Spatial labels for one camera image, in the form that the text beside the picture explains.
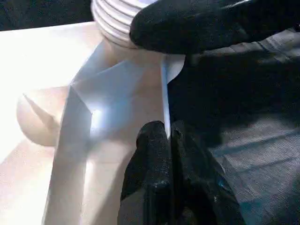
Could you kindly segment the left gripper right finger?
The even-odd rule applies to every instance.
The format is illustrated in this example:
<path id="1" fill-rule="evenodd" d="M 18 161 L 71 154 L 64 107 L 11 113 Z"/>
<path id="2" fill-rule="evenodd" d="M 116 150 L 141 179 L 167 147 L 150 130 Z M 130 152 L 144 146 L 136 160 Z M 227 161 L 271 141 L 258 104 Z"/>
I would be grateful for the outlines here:
<path id="1" fill-rule="evenodd" d="M 177 121 L 171 126 L 171 149 L 178 223 L 245 224 L 225 172 L 201 134 L 183 121 Z"/>

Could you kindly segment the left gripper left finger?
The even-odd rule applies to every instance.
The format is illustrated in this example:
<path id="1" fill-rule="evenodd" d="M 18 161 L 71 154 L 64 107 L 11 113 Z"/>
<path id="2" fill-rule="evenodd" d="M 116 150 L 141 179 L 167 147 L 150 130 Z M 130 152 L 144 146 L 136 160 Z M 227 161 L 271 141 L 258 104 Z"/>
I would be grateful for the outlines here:
<path id="1" fill-rule="evenodd" d="M 124 173 L 119 225 L 174 225 L 171 149 L 161 121 L 145 124 Z"/>

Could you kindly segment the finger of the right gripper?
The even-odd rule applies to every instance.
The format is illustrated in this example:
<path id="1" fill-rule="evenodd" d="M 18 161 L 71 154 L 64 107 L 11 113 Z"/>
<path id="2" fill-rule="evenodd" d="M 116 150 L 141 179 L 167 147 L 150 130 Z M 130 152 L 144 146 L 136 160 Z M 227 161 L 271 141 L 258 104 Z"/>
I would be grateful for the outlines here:
<path id="1" fill-rule="evenodd" d="M 129 37 L 146 50 L 194 54 L 260 41 L 299 22 L 297 0 L 158 0 L 136 14 Z"/>

